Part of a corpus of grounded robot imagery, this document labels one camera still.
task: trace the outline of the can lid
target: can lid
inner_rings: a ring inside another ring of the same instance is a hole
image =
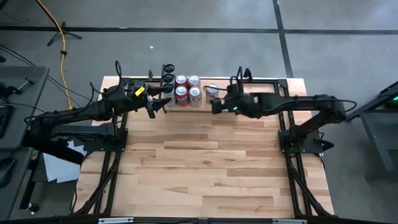
[[[199,77],[197,75],[192,75],[191,77],[189,77],[189,82],[198,83]]]
[[[191,96],[199,96],[200,95],[200,89],[198,87],[192,87],[189,90],[189,94],[191,94]]]
[[[187,78],[185,77],[185,75],[177,75],[177,77],[175,77],[175,81],[177,83],[185,83],[185,81],[187,81]]]
[[[163,76],[163,82],[170,83],[173,82],[174,76],[172,74],[165,74]]]
[[[174,70],[175,70],[175,67],[172,64],[165,65],[165,67],[164,67],[164,71],[167,73],[172,73],[172,72],[174,72]]]
[[[216,93],[218,90],[217,89],[215,89],[215,88],[218,88],[218,86],[216,85],[216,84],[210,84],[209,86],[211,86],[211,87],[214,87],[214,88],[206,88],[207,89],[207,91],[208,92],[210,92],[210,93]]]
[[[171,84],[164,84],[163,87],[167,87],[166,90],[164,91],[164,93],[171,93],[173,92],[173,85]]]
[[[175,89],[175,94],[182,96],[185,95],[187,93],[187,87],[185,86],[179,86]]]

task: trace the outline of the yellow cable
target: yellow cable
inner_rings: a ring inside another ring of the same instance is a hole
[[[61,27],[58,25],[57,20],[55,20],[55,18],[53,17],[53,15],[51,14],[51,12],[44,6],[44,4],[40,1],[37,0],[37,2],[43,7],[43,9],[46,11],[46,13],[52,18],[52,20],[55,22],[55,25],[58,27],[58,30],[61,33],[62,36],[62,43],[63,43],[63,51],[66,51],[67,48],[67,42],[65,41],[65,36],[62,32]],[[69,91],[68,91],[68,87],[67,87],[67,83],[65,81],[65,77],[63,76],[63,63],[65,61],[65,54],[62,54],[62,59],[61,59],[61,77],[62,77],[62,81],[63,81],[63,85],[65,85],[65,92],[67,94],[67,98],[68,98],[68,105],[69,105],[69,109],[71,110],[73,108],[72,104],[70,103],[70,97],[69,97]]]

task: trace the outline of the white paper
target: white paper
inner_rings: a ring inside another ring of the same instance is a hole
[[[83,146],[75,147],[73,141],[68,142],[68,147],[84,154]],[[77,164],[58,159],[48,154],[44,154],[44,164],[48,181],[56,179],[57,183],[62,183],[79,178],[80,166]]]

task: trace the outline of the concrete floor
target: concrete floor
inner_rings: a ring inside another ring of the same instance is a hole
[[[70,26],[260,28],[276,29],[272,0],[46,0],[59,21]],[[285,29],[398,29],[395,0],[279,0]],[[4,12],[28,19],[26,26],[51,26],[34,1],[14,0]],[[0,14],[0,23],[16,23]],[[178,72],[203,76],[234,75],[239,65],[255,77],[286,77],[278,34],[77,33],[68,37],[65,75],[68,87],[86,96],[88,82],[99,87],[115,75],[119,60],[125,75],[156,75],[163,63]],[[0,43],[51,69],[60,80],[62,42],[46,43],[53,32],[0,31]],[[360,105],[397,81],[398,35],[286,35],[294,77],[304,78],[309,95],[326,93]],[[8,57],[4,65],[23,65]],[[81,105],[85,99],[74,97]],[[51,83],[39,108],[64,110],[67,101]],[[335,147],[325,153],[326,176],[335,213],[344,218],[398,222],[398,185],[369,184],[364,175],[381,165],[361,122],[328,125],[325,139]],[[59,187],[64,194],[59,194]],[[73,184],[37,187],[37,217],[63,215]],[[16,212],[13,217],[30,215]]]

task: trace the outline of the wooden tabletop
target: wooden tabletop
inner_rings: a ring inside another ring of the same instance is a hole
[[[291,95],[306,95],[302,79],[287,81]],[[104,77],[101,89],[117,83],[117,77]],[[229,80],[201,81],[209,83],[225,88]],[[267,84],[245,84],[244,88],[273,92]],[[210,106],[203,100],[199,109],[175,108],[167,114],[160,110],[156,119],[149,119],[146,110],[129,113],[129,138],[119,166],[113,216],[294,216],[285,157],[277,141],[278,117],[251,119],[208,111]],[[294,116],[300,124],[311,113],[298,111]],[[98,185],[103,157],[103,152],[94,152],[83,163],[75,210]],[[333,213],[321,161],[304,154],[303,164],[309,189]],[[301,190],[298,195],[304,211]]]

